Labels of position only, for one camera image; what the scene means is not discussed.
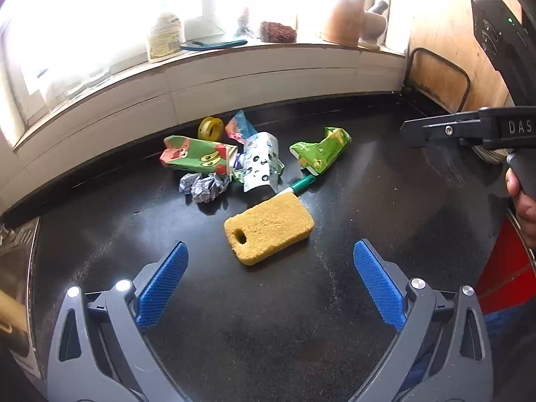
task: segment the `barcode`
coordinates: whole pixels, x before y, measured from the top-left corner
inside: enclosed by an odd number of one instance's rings
[[[180,41],[172,41],[172,42],[168,42],[168,50],[176,50],[177,48],[179,48],[181,46],[181,42]]]

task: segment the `hole in sponge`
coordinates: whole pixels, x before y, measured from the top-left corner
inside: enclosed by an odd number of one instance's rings
[[[244,232],[242,230],[236,230],[235,231],[235,237],[242,244],[245,244],[245,242],[247,240],[246,235],[244,234]]]

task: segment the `sponge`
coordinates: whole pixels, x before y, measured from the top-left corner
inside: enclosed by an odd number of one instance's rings
[[[251,266],[309,237],[314,225],[296,195],[283,193],[230,217],[223,228],[238,260]]]

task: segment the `human hand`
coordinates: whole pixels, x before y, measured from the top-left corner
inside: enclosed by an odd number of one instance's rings
[[[529,248],[536,249],[536,201],[521,191],[519,180],[512,169],[506,172],[506,188],[514,200],[521,237]]]

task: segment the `tape roll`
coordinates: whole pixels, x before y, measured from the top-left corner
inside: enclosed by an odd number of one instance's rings
[[[208,116],[201,121],[197,129],[197,138],[218,142],[223,134],[223,121],[220,118]]]

